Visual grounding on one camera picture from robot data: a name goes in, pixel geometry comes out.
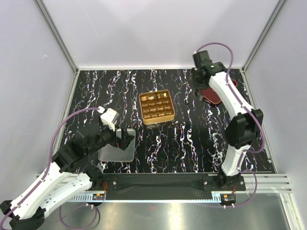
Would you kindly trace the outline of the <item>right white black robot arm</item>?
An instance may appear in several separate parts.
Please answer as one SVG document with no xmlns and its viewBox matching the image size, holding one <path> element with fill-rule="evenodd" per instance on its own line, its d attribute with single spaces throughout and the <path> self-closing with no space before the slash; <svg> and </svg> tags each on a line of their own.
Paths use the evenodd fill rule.
<svg viewBox="0 0 307 230">
<path fill-rule="evenodd" d="M 220 188 L 228 190 L 239 183 L 246 152 L 262 132 L 263 112 L 260 109 L 255 110 L 243 98 L 221 62 L 196 64 L 191 73 L 196 92 L 213 89 L 231 118 L 224 135 L 228 143 L 226 156 L 214 181 Z"/>
</svg>

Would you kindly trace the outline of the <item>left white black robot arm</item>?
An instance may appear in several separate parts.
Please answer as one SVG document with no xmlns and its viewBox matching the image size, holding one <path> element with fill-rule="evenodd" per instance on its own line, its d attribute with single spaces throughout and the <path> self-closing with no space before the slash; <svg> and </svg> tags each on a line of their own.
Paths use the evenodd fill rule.
<svg viewBox="0 0 307 230">
<path fill-rule="evenodd" d="M 52 156 L 50 165 L 23 194 L 1 203 L 2 213 L 11 218 L 10 227 L 36 230 L 75 194 L 100 189 L 105 183 L 103 174 L 89 162 L 89 157 L 107 145 L 126 150 L 135 143 L 135 136 L 134 129 L 114 131 L 107 127 L 90 135 L 78 131 Z"/>
</svg>

